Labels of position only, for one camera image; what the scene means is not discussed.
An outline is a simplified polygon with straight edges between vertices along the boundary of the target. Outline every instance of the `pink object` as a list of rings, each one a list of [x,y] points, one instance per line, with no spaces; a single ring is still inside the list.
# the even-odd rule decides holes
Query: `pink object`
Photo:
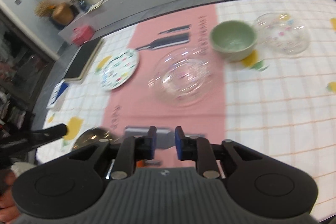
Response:
[[[73,34],[71,36],[71,39],[73,43],[75,43],[77,46],[81,46],[85,42],[89,41],[93,37],[94,34],[95,34],[95,31],[92,29],[91,26],[84,25],[84,26],[73,29]]]
[[[215,5],[196,7],[141,22],[128,47],[147,45],[160,38],[160,32],[189,24],[188,43],[139,51],[140,62],[134,75],[111,92],[102,123],[104,127],[121,136],[126,126],[182,126],[185,132],[206,134],[211,143],[220,144],[225,139],[224,61],[211,49],[208,41],[211,29],[217,24]],[[174,107],[158,100],[148,87],[148,81],[153,76],[157,62],[167,53],[181,47],[204,47],[205,58],[212,64],[216,82],[202,101],[186,107]],[[156,150],[155,159],[163,161],[161,167],[194,166],[194,162],[179,161],[175,147]]]

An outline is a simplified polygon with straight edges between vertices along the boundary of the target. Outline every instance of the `bowl rim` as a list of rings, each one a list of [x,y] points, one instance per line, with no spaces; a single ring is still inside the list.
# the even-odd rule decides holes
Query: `bowl rim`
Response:
[[[218,26],[220,26],[220,25],[226,24],[228,22],[238,22],[238,23],[243,23],[244,25],[248,26],[253,31],[253,33],[254,33],[254,39],[253,39],[252,43],[250,45],[248,45],[246,48],[238,50],[238,51],[235,51],[235,50],[226,50],[226,49],[221,48],[217,44],[215,44],[214,41],[213,41],[213,39],[212,39],[213,32],[214,32],[215,28],[218,27]],[[211,47],[214,50],[216,50],[218,52],[224,52],[224,53],[237,53],[237,52],[243,52],[243,51],[245,51],[245,50],[253,47],[257,43],[257,32],[256,32],[256,30],[255,30],[255,28],[253,26],[251,26],[250,24],[248,24],[245,21],[242,21],[242,20],[227,20],[227,21],[223,21],[223,22],[217,24],[216,26],[214,26],[212,28],[212,30],[210,31],[209,38],[210,38],[210,45],[211,45]]]

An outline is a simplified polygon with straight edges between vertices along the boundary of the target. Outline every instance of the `human hand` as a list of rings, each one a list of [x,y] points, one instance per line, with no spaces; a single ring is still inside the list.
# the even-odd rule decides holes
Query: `human hand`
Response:
[[[2,196],[0,196],[0,221],[6,224],[12,224],[20,215],[12,197],[12,185],[15,180],[16,177],[14,173],[10,171],[5,177],[5,183],[9,186],[9,188]]]

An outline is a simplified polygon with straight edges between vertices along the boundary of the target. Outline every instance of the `blue vase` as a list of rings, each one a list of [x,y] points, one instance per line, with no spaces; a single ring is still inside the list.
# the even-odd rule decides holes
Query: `blue vase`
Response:
[[[78,5],[82,9],[83,12],[87,12],[89,10],[89,6],[86,4],[84,0],[80,0],[78,2]]]

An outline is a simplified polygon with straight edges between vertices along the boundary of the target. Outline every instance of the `transparent plate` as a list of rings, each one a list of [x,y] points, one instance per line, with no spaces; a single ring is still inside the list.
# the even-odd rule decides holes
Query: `transparent plate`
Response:
[[[258,43],[285,55],[296,55],[306,50],[310,38],[306,27],[288,13],[269,13],[256,19]]]
[[[162,58],[155,67],[149,88],[163,102],[189,105],[211,90],[213,75],[200,49],[180,48]]]

